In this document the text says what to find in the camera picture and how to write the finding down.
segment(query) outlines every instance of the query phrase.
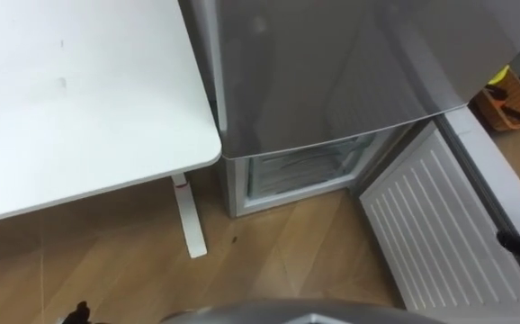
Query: white desk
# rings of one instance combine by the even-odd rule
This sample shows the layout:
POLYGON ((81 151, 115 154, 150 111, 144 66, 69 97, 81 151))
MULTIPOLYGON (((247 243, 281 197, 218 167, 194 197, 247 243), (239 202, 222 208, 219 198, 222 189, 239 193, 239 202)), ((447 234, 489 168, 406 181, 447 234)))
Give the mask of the white desk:
POLYGON ((0 219, 183 172, 220 139, 176 0, 0 2, 0 219))

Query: orange basket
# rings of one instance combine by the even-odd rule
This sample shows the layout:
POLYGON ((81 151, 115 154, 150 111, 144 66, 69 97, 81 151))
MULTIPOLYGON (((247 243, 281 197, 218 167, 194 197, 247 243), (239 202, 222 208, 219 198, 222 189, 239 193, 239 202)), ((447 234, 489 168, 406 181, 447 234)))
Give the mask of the orange basket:
POLYGON ((502 111, 502 106, 505 105, 520 113, 520 78, 509 69, 506 76, 495 86, 507 91, 505 101, 496 100, 492 98, 488 91, 483 90, 476 94, 474 102, 494 130, 520 130, 520 120, 507 116, 502 111))

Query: gray refrigerator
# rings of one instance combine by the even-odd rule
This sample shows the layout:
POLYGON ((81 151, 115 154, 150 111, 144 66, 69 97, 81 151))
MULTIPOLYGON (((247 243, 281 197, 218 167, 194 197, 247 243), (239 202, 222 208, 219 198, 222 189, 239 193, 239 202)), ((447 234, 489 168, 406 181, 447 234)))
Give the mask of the gray refrigerator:
POLYGON ((463 107, 520 51, 513 0, 183 7, 235 217, 347 186, 411 122, 463 107))

